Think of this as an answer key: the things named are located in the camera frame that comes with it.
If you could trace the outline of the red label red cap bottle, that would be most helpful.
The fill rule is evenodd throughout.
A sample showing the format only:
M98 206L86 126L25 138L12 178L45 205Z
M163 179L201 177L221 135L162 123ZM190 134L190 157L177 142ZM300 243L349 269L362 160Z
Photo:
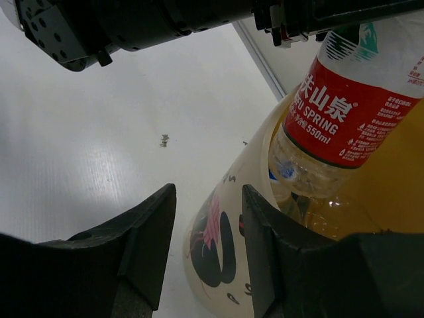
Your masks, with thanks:
M328 32L269 151L291 192L325 198L423 98L423 12Z

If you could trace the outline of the clear unlabelled plastic bottle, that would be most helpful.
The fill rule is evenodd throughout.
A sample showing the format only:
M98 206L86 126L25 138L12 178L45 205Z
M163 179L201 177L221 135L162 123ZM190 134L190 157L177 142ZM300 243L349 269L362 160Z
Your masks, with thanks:
M365 207L346 195L328 198L305 197L291 193L277 195L280 211L305 228L332 240L353 233L381 233Z

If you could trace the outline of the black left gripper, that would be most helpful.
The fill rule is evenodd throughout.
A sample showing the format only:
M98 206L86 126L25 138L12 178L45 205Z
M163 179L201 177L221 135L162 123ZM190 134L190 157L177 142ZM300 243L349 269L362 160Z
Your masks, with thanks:
M252 2L257 30L270 34L278 48L290 48L314 36L322 42L330 29L358 25L420 11L422 0L411 1L263 1Z

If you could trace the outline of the cream bin with black ears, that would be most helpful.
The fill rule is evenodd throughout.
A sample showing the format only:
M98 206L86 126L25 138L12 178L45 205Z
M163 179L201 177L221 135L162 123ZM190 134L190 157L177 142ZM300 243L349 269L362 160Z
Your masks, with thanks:
M368 161L327 199L289 199L268 174L268 149L293 95L268 115L190 223L184 268L198 302L216 317L252 317L242 223L242 187L272 206L306 214L309 229L332 239L354 230L423 231L423 105L418 104Z

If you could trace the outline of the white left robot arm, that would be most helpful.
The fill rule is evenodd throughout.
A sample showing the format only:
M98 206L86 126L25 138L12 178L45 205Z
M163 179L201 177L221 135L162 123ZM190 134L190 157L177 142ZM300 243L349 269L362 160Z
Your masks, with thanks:
M62 67L107 66L118 50L136 52L252 17L275 46L422 10L422 1L16 0L1 12Z

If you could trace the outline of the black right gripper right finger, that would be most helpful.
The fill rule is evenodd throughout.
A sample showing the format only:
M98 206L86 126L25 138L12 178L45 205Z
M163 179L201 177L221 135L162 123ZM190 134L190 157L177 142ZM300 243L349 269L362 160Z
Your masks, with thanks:
M422 317L423 235L323 237L251 185L242 220L255 317Z

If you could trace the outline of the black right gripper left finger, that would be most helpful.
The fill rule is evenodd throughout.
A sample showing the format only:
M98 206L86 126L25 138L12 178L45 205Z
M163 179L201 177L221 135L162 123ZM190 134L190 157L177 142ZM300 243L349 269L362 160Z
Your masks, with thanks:
M176 214L166 184L68 240L1 235L2 317L150 317L160 304Z

